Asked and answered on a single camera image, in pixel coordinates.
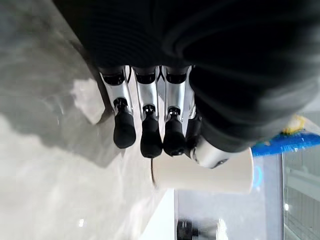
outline black fingertip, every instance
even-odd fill
[[[145,158],[153,159],[161,154],[162,147],[159,123],[152,116],[147,116],[142,122],[141,154]]]
[[[176,116],[165,124],[163,149],[169,156],[182,155],[186,149],[186,140],[182,133],[182,123]]]
[[[127,112],[119,112],[115,118],[113,141],[120,149],[132,146],[136,141],[134,118]]]

